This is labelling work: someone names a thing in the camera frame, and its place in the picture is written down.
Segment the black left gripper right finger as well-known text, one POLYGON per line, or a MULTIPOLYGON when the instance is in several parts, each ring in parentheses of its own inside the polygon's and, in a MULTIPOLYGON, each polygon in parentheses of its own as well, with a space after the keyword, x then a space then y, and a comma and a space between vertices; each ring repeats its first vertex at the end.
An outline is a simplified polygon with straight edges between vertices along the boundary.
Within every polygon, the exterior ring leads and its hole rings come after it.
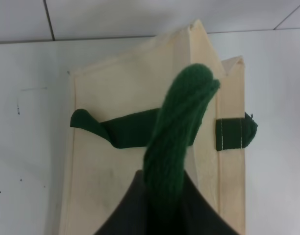
POLYGON ((176 213, 176 235, 236 235, 232 229, 207 203, 187 173, 176 213))

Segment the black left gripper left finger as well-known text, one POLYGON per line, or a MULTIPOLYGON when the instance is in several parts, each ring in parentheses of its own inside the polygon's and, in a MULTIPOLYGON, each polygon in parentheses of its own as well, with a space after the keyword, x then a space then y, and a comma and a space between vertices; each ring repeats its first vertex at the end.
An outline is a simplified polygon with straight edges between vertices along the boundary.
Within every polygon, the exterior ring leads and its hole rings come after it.
POLYGON ((146 235, 148 199, 143 172, 138 170, 123 199, 95 232, 97 235, 146 235))

